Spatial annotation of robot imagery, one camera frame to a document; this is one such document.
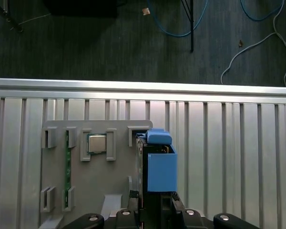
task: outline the gray plastic bracket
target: gray plastic bracket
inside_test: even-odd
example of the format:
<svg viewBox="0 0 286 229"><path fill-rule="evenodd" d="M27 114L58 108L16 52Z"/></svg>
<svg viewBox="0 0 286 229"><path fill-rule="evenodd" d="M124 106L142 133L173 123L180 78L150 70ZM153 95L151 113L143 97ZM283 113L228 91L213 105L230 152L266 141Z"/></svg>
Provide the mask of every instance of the gray plastic bracket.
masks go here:
<svg viewBox="0 0 286 229"><path fill-rule="evenodd" d="M105 195L101 215L108 219L110 212L121 208L122 194Z"/></svg>
<svg viewBox="0 0 286 229"><path fill-rule="evenodd" d="M63 215L50 216L43 222L39 229L58 229L62 219Z"/></svg>
<svg viewBox="0 0 286 229"><path fill-rule="evenodd" d="M53 148L56 146L56 127L44 128L41 136L41 147Z"/></svg>
<svg viewBox="0 0 286 229"><path fill-rule="evenodd" d="M68 148L73 148L76 146L76 127L67 127L66 131L69 132L69 143Z"/></svg>
<svg viewBox="0 0 286 229"><path fill-rule="evenodd" d="M55 207L55 187L46 187L40 192L40 212L51 212Z"/></svg>
<svg viewBox="0 0 286 229"><path fill-rule="evenodd" d="M68 207L64 207L64 191L62 192L62 211L72 211L73 207L75 207L75 187L72 186L68 191Z"/></svg>
<svg viewBox="0 0 286 229"><path fill-rule="evenodd" d="M128 176L128 193L130 193L130 190L133 190L133 179L132 179L132 176Z"/></svg>
<svg viewBox="0 0 286 229"><path fill-rule="evenodd" d="M107 129L106 160L116 160L116 129Z"/></svg>
<svg viewBox="0 0 286 229"><path fill-rule="evenodd" d="M150 130L150 126L128 126L128 146L133 146L133 131Z"/></svg>
<svg viewBox="0 0 286 229"><path fill-rule="evenodd" d="M83 129L81 131L81 148L80 148L81 161L90 161L91 159L91 155L87 154L88 152L87 135L90 132L91 129Z"/></svg>

